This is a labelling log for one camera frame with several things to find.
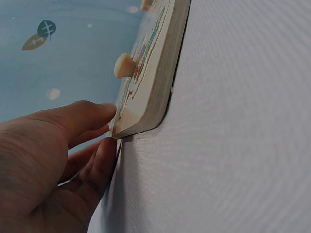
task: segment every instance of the textured wall surface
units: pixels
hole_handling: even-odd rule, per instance
[[[168,114],[93,232],[311,232],[311,1],[193,0]]]

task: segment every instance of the hand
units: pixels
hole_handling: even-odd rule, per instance
[[[115,113],[112,104],[80,101],[0,124],[0,232],[87,232],[114,171],[116,140],[69,157],[68,149],[106,133]]]

